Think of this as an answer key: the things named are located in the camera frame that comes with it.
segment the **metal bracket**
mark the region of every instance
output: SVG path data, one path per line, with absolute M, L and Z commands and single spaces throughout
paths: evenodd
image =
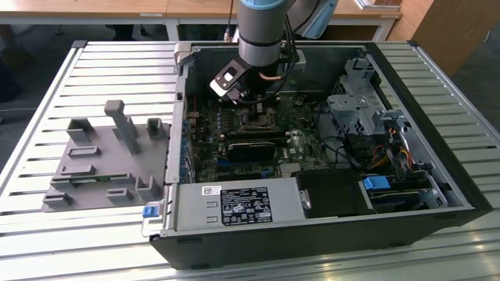
M 189 42 L 178 43 L 174 48 L 174 60 L 177 66 L 183 66 L 193 62 L 195 59 L 193 54 L 193 44 Z

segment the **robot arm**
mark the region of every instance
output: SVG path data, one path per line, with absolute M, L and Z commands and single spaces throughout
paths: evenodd
M 262 71 L 277 72 L 274 69 L 278 69 L 277 64 L 281 63 L 286 16 L 293 32 L 317 39 L 327 28 L 338 3 L 338 0 L 241 1 L 239 58 L 230 62 L 211 83 L 217 94 L 235 104 L 249 92 L 243 77 L 259 75 L 257 73 Z

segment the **motherboard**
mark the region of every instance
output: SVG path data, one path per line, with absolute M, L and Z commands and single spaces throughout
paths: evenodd
M 290 177 L 330 167 L 317 132 L 318 101 L 282 93 L 253 111 L 194 98 L 190 113 L 197 182 Z

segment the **floor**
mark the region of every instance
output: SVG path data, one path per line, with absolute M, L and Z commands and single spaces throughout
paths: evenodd
M 137 26 L 134 37 L 138 40 L 167 40 L 165 26 L 146 28 L 150 33 L 147 37 L 139 34 Z M 15 71 L 18 83 L 23 87 L 22 95 L 14 101 L 0 104 L 0 169 L 15 149 L 73 42 L 109 41 L 115 34 L 114 30 L 102 25 L 65 26 L 62 36 L 57 35 L 58 26 L 18 26 L 17 31 L 21 34 L 19 41 L 35 60 Z M 493 30 L 490 40 L 478 47 L 453 80 L 494 126 L 500 129 L 500 25 Z M 17 108 L 26 110 L 2 112 Z

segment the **green circuit board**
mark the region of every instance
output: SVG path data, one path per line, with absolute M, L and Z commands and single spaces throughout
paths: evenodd
M 246 126 L 246 109 L 225 109 L 218 103 L 209 102 L 201 109 L 198 124 L 193 129 L 197 182 L 285 177 L 281 165 L 290 163 L 297 163 L 294 167 L 301 170 L 327 169 L 330 161 L 321 147 L 315 127 L 317 106 L 318 102 L 303 102 L 295 94 L 282 94 L 277 106 L 267 107 L 267 114 L 263 114 L 266 118 L 262 118 L 259 126 Z M 231 163 L 227 158 L 229 146 L 235 142 L 222 140 L 221 135 L 253 133 L 263 129 L 287 132 L 286 138 L 277 145 L 273 159 Z

